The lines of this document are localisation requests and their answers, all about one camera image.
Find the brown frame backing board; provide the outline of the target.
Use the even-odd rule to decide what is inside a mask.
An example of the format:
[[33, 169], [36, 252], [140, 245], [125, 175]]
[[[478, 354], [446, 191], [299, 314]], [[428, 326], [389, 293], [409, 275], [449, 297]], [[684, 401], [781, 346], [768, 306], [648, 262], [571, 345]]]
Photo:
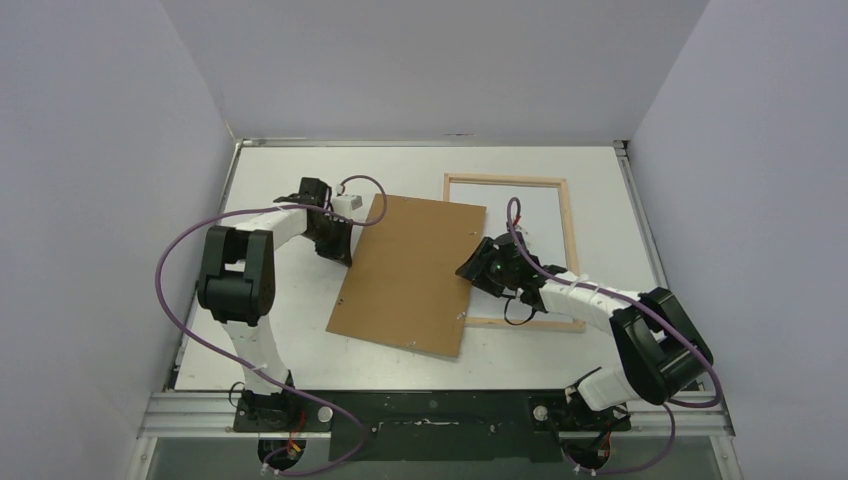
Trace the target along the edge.
[[458, 357], [471, 285], [455, 272], [482, 239], [485, 207], [377, 195], [367, 218], [328, 332]]

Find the light wooden picture frame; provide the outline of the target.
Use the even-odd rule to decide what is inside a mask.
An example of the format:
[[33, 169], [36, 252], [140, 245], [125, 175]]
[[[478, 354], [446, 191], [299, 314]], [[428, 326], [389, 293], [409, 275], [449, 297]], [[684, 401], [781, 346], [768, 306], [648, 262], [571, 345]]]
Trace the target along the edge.
[[[570, 271], [573, 271], [575, 273], [580, 272], [577, 255], [577, 244], [573, 233], [570, 195], [568, 184], [565, 178], [493, 175], [477, 173], [445, 173], [443, 184], [444, 201], [450, 200], [451, 186], [453, 184], [554, 189], [557, 192], [558, 196], [563, 251], [566, 257], [565, 265]], [[586, 324], [581, 320], [572, 320], [569, 322], [531, 320], [523, 326], [520, 326], [520, 329], [539, 329], [570, 334], [582, 334], [586, 331]]]

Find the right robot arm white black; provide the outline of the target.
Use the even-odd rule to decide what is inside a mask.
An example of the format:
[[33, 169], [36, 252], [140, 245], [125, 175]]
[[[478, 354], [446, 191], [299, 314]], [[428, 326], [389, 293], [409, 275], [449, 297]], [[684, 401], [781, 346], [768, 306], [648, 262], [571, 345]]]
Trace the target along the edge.
[[665, 288], [618, 290], [540, 265], [519, 233], [484, 238], [456, 274], [493, 297], [581, 320], [614, 340], [618, 363], [592, 368], [565, 390], [565, 414], [577, 428], [593, 427], [606, 409], [630, 400], [674, 404], [684, 387], [715, 373], [712, 353]]

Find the white photo paper sheet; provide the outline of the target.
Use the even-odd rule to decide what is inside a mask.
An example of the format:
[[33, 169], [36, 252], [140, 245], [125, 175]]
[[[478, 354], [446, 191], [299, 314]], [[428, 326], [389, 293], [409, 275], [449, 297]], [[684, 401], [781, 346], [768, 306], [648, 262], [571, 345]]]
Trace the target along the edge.
[[[542, 266], [554, 264], [566, 267], [558, 196], [554, 189], [453, 184], [450, 192], [450, 201], [453, 203], [486, 208], [483, 234], [492, 238], [507, 231], [506, 206], [512, 197], [517, 197], [521, 203], [519, 226], [527, 234], [530, 253], [538, 257]], [[505, 303], [502, 298], [495, 298], [474, 288], [469, 316], [498, 321], [508, 318], [518, 323], [531, 313], [529, 306], [516, 300], [511, 301], [509, 306]]]

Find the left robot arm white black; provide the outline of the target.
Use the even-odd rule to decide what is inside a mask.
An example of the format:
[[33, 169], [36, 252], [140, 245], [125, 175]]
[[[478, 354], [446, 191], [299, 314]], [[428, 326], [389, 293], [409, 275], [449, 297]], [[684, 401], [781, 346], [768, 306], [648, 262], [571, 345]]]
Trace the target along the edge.
[[284, 389], [293, 379], [268, 317], [276, 295], [275, 251], [302, 236], [314, 243], [318, 256], [351, 266], [349, 220], [361, 206], [361, 197], [345, 194], [342, 186], [304, 177], [298, 192], [276, 199], [273, 210], [206, 233], [199, 304], [223, 325], [237, 356], [247, 361], [243, 402], [259, 409], [273, 430], [290, 428], [299, 407]]

